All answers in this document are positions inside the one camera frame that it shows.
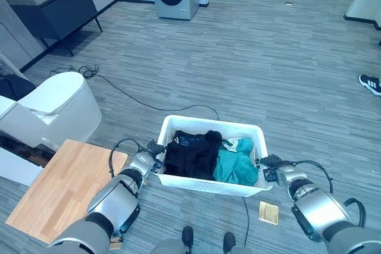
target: black clothing on floor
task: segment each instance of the black clothing on floor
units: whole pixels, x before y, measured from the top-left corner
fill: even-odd
[[[13,101],[20,100],[34,91],[35,88],[33,83],[14,74],[6,74],[0,77],[0,95]]]
[[[215,181],[213,172],[221,142],[222,136],[216,131],[209,131],[205,135],[176,131],[167,146],[164,173]]]

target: person's foot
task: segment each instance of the person's foot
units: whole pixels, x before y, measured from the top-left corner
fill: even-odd
[[[231,232],[225,233],[223,245],[224,254],[230,252],[234,246],[236,246],[236,237],[234,234]]]
[[[381,96],[380,79],[377,77],[369,77],[366,74],[360,74],[358,81],[365,86],[374,95]]]
[[[181,236],[181,240],[184,243],[186,247],[188,247],[189,251],[187,251],[187,254],[190,254],[192,251],[193,246],[193,229],[190,226],[186,226],[183,229],[183,234]]]

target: electrical cable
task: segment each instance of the electrical cable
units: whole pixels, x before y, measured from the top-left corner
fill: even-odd
[[[134,138],[124,138],[124,139],[120,140],[118,143],[116,143],[115,146],[113,147],[113,149],[111,150],[110,155],[108,157],[108,167],[110,168],[111,178],[115,177],[114,167],[113,167],[113,154],[114,154],[114,151],[119,147],[119,144],[124,142],[124,141],[132,141],[132,142],[134,142],[136,144],[136,146],[138,147],[138,151],[136,151],[136,153],[139,153],[140,150],[145,149]]]
[[[346,201],[344,201],[344,205],[345,206],[349,206],[353,203],[356,203],[357,206],[358,206],[358,210],[359,210],[359,221],[358,221],[358,226],[362,227],[362,228],[365,228],[365,224],[366,224],[366,221],[367,221],[367,212],[365,210],[365,206],[363,205],[362,202],[360,202],[358,199],[354,199],[353,197],[350,198],[350,199],[347,199]]]
[[[294,162],[295,163],[295,166],[296,165],[299,165],[299,164],[311,164],[311,165],[314,165],[316,167],[318,167],[319,169],[321,169],[324,174],[326,175],[326,178],[329,182],[329,192],[333,194],[333,178],[331,178],[329,175],[328,175],[328,172],[326,171],[326,169],[320,165],[318,162],[315,162],[315,161],[312,161],[312,160],[302,160],[302,161],[297,161],[297,162]]]
[[[156,110],[159,110],[159,111],[184,111],[186,109],[189,109],[189,108],[192,108],[192,107],[196,107],[196,106],[199,106],[199,107],[206,107],[212,111],[214,111],[214,113],[216,114],[216,117],[217,117],[217,120],[219,121],[220,120],[220,116],[218,115],[218,112],[208,106],[208,105],[203,105],[203,104],[193,104],[193,105],[189,105],[185,108],[179,108],[179,109],[167,109],[167,108],[158,108],[158,107],[155,107],[155,106],[152,106],[150,104],[146,104],[136,98],[134,98],[132,95],[128,94],[127,92],[125,92],[123,89],[117,87],[114,83],[112,83],[110,80],[108,80],[106,77],[104,76],[101,76],[100,74],[98,74],[98,71],[99,71],[99,65],[94,65],[94,67],[91,67],[90,65],[83,65],[81,66],[78,70],[76,68],[74,68],[72,65],[69,65],[68,68],[56,68],[54,70],[51,70],[51,73],[60,73],[59,71],[60,70],[68,70],[68,71],[76,71],[80,74],[83,75],[83,77],[85,79],[91,79],[92,77],[95,77],[95,76],[98,76],[98,77],[101,77],[102,79],[104,79],[105,81],[107,81],[110,85],[112,85],[112,87],[114,87],[115,89],[119,90],[120,92],[122,92],[124,95],[128,96],[130,99],[136,101],[137,103],[141,104],[141,105],[144,105],[144,106],[147,106],[147,107],[150,107],[150,108],[153,108],[153,109],[156,109]]]
[[[248,239],[248,234],[249,234],[250,216],[249,216],[249,210],[248,210],[248,205],[246,204],[246,200],[244,197],[242,197],[242,199],[243,199],[243,204],[245,205],[246,214],[248,216],[248,228],[246,229],[245,243],[243,244],[243,246],[246,247],[246,241]]]

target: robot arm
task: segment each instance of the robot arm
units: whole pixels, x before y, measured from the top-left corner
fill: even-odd
[[[91,200],[87,216],[74,222],[45,254],[105,254],[110,238],[123,235],[140,212],[138,194],[156,154],[145,149]]]
[[[155,163],[145,149],[92,199],[85,218],[74,222],[45,254],[106,254],[110,238],[123,235],[139,214],[138,193]],[[329,254],[381,253],[381,239],[354,225],[344,208],[291,162],[267,157],[261,163],[268,181],[287,187],[292,213],[307,237],[324,242]]]
[[[381,253],[381,238],[354,225],[340,203],[291,162],[269,156],[261,163],[270,167],[265,178],[287,187],[291,211],[310,240],[324,242],[329,254]]]

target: wooden table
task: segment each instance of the wooden table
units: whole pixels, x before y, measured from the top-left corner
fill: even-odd
[[[50,244],[86,215],[91,199],[110,180],[109,154],[108,149],[66,140],[5,223]],[[116,174],[127,159],[127,154],[114,152]]]

